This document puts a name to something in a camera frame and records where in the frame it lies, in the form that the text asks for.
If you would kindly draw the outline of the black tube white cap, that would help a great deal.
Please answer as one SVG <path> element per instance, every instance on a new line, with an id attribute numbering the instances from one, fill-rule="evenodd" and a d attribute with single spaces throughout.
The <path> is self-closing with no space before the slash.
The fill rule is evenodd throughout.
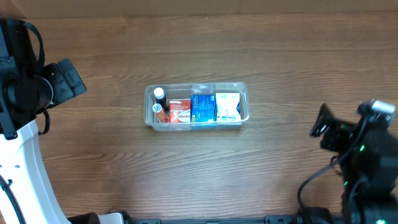
<path id="1" fill-rule="evenodd" d="M 164 89 L 161 87 L 157 87 L 154 90 L 154 96 L 155 96 L 156 103 L 158 103 L 162 106 L 165 113 L 168 113 L 169 107 L 167 105 L 167 96 L 166 96 Z"/>

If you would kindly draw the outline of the orange tube white cap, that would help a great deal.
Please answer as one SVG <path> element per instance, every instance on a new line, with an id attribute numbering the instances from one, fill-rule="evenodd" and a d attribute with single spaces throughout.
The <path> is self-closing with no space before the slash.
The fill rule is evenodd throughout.
<path id="1" fill-rule="evenodd" d="M 152 110 L 160 123 L 168 123 L 169 122 L 169 119 L 168 119 L 163 107 L 161 106 L 161 104 L 154 103 L 152 106 Z"/>

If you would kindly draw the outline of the white medicine box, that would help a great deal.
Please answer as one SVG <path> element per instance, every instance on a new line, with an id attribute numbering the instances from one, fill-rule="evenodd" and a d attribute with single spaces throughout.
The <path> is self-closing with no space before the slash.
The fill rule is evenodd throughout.
<path id="1" fill-rule="evenodd" d="M 216 117 L 217 121 L 240 121 L 240 94 L 216 93 Z"/>

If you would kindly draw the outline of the red medicine box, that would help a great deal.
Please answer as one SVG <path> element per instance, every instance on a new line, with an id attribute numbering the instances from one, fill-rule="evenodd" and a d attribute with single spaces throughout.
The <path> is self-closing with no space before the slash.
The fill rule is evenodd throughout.
<path id="1" fill-rule="evenodd" d="M 169 122 L 189 123 L 191 121 L 190 99 L 174 99 L 169 102 Z"/>

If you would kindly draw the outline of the blue medicine box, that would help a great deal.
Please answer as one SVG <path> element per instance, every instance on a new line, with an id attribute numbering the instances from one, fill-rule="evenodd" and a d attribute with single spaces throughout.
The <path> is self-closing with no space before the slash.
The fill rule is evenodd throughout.
<path id="1" fill-rule="evenodd" d="M 216 96 L 191 95 L 191 124 L 193 126 L 216 126 Z"/>

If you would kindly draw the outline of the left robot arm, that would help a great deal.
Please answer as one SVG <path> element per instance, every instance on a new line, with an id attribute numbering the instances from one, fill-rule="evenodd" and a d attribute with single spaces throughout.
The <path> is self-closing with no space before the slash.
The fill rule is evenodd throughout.
<path id="1" fill-rule="evenodd" d="M 45 64 L 37 28 L 1 19 L 1 214 L 6 223 L 123 223 L 122 213 L 66 217 L 40 151 L 48 110 L 84 92 L 69 59 Z"/>

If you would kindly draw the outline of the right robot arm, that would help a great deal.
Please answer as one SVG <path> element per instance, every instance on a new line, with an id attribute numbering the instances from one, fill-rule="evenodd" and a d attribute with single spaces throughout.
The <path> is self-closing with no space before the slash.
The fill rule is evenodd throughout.
<path id="1" fill-rule="evenodd" d="M 396 107 L 380 100 L 358 105 L 357 123 L 336 118 L 322 104 L 310 136 L 321 138 L 320 147 L 335 152 L 330 163 L 312 174 L 297 191 L 300 206 L 294 223 L 397 223 L 397 138 L 388 132 Z M 309 207 L 302 191 L 313 179 L 339 166 L 343 179 L 341 216 L 329 209 Z"/>

